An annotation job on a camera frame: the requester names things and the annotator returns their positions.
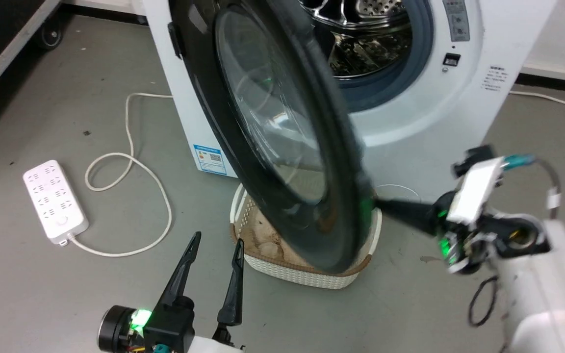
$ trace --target white power cord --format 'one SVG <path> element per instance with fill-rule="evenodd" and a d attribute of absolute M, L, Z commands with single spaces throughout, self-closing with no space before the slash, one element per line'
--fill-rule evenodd
<path fill-rule="evenodd" d="M 90 163 L 90 165 L 88 165 L 86 173 L 84 174 L 84 182 L 86 183 L 87 188 L 90 188 L 90 190 L 97 191 L 97 192 L 105 191 L 105 190 L 108 190 L 108 189 L 114 187 L 123 178 L 126 177 L 128 172 L 130 172 L 130 168 L 132 168 L 133 162 L 138 164 L 141 168 L 143 168 L 143 170 L 148 172 L 148 174 L 150 174 L 152 176 L 152 178 L 154 178 L 154 181 L 157 183 L 158 187 L 161 189 L 161 194 L 163 194 L 163 199 L 164 199 L 165 205 L 167 206 L 167 214 L 168 214 L 167 226 L 163 230 L 163 234 L 161 234 L 161 236 L 158 237 L 158 239 L 156 239 L 154 241 L 154 243 L 151 243 L 148 246 L 140 248 L 139 250 L 133 250 L 133 251 L 128 251 L 128 252 L 120 252 L 120 253 L 117 253 L 117 254 L 93 250 L 92 248 L 89 248 L 88 246 L 85 246 L 82 243 L 80 243 L 79 241 L 77 241 L 76 237 L 74 237 L 73 235 L 69 235 L 69 240 L 72 243 L 79 246 L 81 249 L 86 250 L 88 252 L 91 252 L 92 254 L 95 254 L 95 255 L 106 256 L 106 257 L 124 257 L 124 256 L 139 254 L 143 251 L 150 250 L 151 248 L 154 248 L 154 246 L 158 245 L 166 237 L 166 235 L 169 232 L 169 229 L 171 227 L 171 220 L 173 218 L 172 215 L 171 215 L 171 206 L 170 206 L 170 203 L 169 203 L 169 199 L 167 198 L 167 193 L 164 191 L 163 184 L 161 184 L 161 181 L 154 174 L 154 172 L 152 172 L 148 167 L 146 167 L 143 163 L 141 163 L 141 161 L 134 158 L 134 142 L 132 142 L 132 134 L 130 134 L 130 124 L 129 124 L 129 116 L 128 116 L 128 111 L 129 111 L 129 107 L 130 107 L 130 98 L 132 98 L 134 96 L 152 97 L 152 98 L 172 98 L 171 96 L 166 96 L 166 95 L 163 95 L 163 94 L 149 94 L 149 93 L 132 93 L 132 94 L 130 94 L 128 96 L 128 98 L 126 99 L 126 134 L 128 135 L 128 142 L 130 143 L 130 154 L 125 154 L 125 153 L 121 153 L 121 152 L 111 152 L 111 153 L 106 153 L 106 154 L 99 156 L 94 161 L 92 161 L 92 163 Z M 126 167 L 126 170 L 124 170 L 124 172 L 121 173 L 119 178 L 117 178 L 115 181 L 113 181 L 112 184 L 110 184 L 106 187 L 96 188 L 93 185 L 90 185 L 90 182 L 88 181 L 88 174 L 90 174 L 90 170 L 92 170 L 92 168 L 102 159 L 107 158 L 107 157 L 112 157 L 112 156 L 120 156 L 120 157 L 124 157 L 124 158 L 129 159 L 128 166 Z"/>
<path fill-rule="evenodd" d="M 415 196 L 417 196 L 417 201 L 418 202 L 422 202 L 422 197 L 420 197 L 420 195 L 415 192 L 415 190 L 413 190 L 412 188 L 408 188 L 408 187 L 403 187 L 402 185 L 398 185 L 398 184 L 382 184 L 382 185 L 377 185 L 374 187 L 374 190 L 376 190 L 377 188 L 382 188 L 382 187 L 397 187 L 397 188 L 403 188 L 404 190 L 409 190 L 410 192 L 413 192 L 413 194 L 415 194 Z"/>
<path fill-rule="evenodd" d="M 511 90 L 511 91 L 509 91 L 509 93 L 510 94 L 516 94 L 517 96 L 530 96 L 530 97 L 544 98 L 544 99 L 548 99 L 549 101 L 562 103 L 562 104 L 565 105 L 565 101 L 563 101 L 559 98 L 547 96 L 546 94 L 540 94 L 540 93 L 535 93 L 535 92 L 522 92 L 522 91 L 517 91 L 517 90 Z"/>

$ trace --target stainless steel drum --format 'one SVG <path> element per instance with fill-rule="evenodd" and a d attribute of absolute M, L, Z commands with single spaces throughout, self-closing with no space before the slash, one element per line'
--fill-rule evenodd
<path fill-rule="evenodd" d="M 300 0 L 334 35 L 328 63 L 336 78 L 378 72 L 409 53 L 411 28 L 401 0 Z"/>
<path fill-rule="evenodd" d="M 408 22 L 401 0 L 300 0 L 317 21 L 345 31 L 384 29 Z"/>

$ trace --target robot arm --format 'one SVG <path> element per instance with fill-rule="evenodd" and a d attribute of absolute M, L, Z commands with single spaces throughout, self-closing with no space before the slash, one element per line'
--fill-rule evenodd
<path fill-rule="evenodd" d="M 565 353 L 565 226 L 558 220 L 543 226 L 550 251 L 490 257 L 507 297 L 503 322 L 512 353 Z"/>
<path fill-rule="evenodd" d="M 555 219 L 556 175 L 549 194 L 551 219 L 486 210 L 503 172 L 533 161 L 531 156 L 495 157 L 490 147 L 480 147 L 455 166 L 455 174 L 464 176 L 457 192 L 433 205 L 381 201 L 378 206 L 436 237 L 450 273 L 467 275 L 489 262 L 507 299 L 503 322 L 509 352 L 565 353 L 565 226 Z"/>
<path fill-rule="evenodd" d="M 450 273 L 468 275 L 488 263 L 507 299 L 503 315 L 505 348 L 512 353 L 565 353 L 565 226 L 556 219 L 559 182 L 549 194 L 551 219 L 491 210 L 487 201 L 503 173 L 536 161 L 532 156 L 496 157 L 491 147 L 468 151 L 454 170 L 463 177 L 457 191 L 435 203 L 376 200 L 384 214 L 430 235 L 439 243 Z M 543 166 L 550 173 L 552 168 Z M 239 240 L 226 300 L 211 339 L 195 335 L 194 303 L 183 294 L 201 234 L 193 235 L 153 311 L 113 306 L 98 336 L 102 351 L 112 353 L 239 353 L 228 326 L 241 324 L 244 245 Z M 480 326 L 486 318 L 472 326 Z"/>

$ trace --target baseboard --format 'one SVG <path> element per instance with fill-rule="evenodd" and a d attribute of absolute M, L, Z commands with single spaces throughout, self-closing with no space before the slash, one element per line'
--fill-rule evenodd
<path fill-rule="evenodd" d="M 144 15 L 142 0 L 62 0 L 65 4 Z"/>
<path fill-rule="evenodd" d="M 565 90 L 565 80 L 529 74 L 519 74 L 516 78 L 518 85 L 544 87 L 548 89 Z"/>
<path fill-rule="evenodd" d="M 558 80 L 565 81 L 565 68 L 553 67 L 552 65 L 542 66 L 542 65 L 536 65 L 532 62 L 526 62 L 522 67 L 522 69 L 520 69 L 520 73 L 534 75 L 534 76 L 548 77 L 548 78 L 556 78 Z"/>
<path fill-rule="evenodd" d="M 124 13 L 121 11 L 114 11 L 110 9 L 100 9 L 97 7 L 79 6 L 73 4 L 62 4 L 60 11 L 69 14 L 79 14 L 81 16 L 101 18 L 103 20 L 110 20 L 123 23 L 132 23 L 134 25 L 147 26 L 148 22 L 145 16 Z"/>

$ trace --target power strip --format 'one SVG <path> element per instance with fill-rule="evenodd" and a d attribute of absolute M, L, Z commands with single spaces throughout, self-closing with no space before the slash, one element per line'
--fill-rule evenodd
<path fill-rule="evenodd" d="M 23 174 L 23 182 L 52 243 L 65 246 L 70 236 L 88 228 L 88 219 L 57 161 L 52 159 L 28 170 Z"/>

